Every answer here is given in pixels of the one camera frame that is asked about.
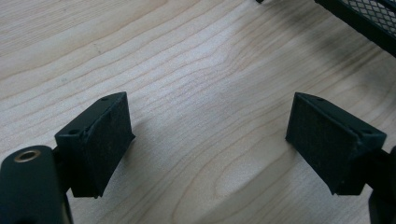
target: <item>wood grain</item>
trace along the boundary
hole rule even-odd
[[[296,91],[396,145],[396,61],[311,0],[0,1],[0,160],[127,91],[137,135],[76,223],[369,223],[288,145]]]

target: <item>black 3d printed part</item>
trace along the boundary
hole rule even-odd
[[[361,193],[366,157],[381,150],[386,136],[324,99],[295,93],[286,140],[332,193]]]
[[[55,139],[72,175],[69,181],[73,195],[102,196],[134,139],[126,92],[96,101],[56,133]]]
[[[0,172],[0,223],[71,224],[66,192],[102,196],[134,140],[126,92],[108,95],[55,135],[58,146],[27,147]]]

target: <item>light wood surface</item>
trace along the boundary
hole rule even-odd
[[[369,223],[284,140],[293,94],[396,145],[396,60],[313,0],[1,0],[0,160],[127,91],[135,142],[79,223]]]

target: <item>black rectangular block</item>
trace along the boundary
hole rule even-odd
[[[296,92],[286,140],[332,193],[359,195],[364,158],[380,150],[386,134],[317,96]]]
[[[126,92],[108,95],[55,134],[75,197],[102,196],[132,134]]]

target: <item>metal mesh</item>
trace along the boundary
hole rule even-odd
[[[382,28],[385,32],[396,37],[396,15],[389,8],[370,0],[341,0],[347,7],[352,8],[369,21]],[[396,0],[386,0],[391,5],[396,4]]]

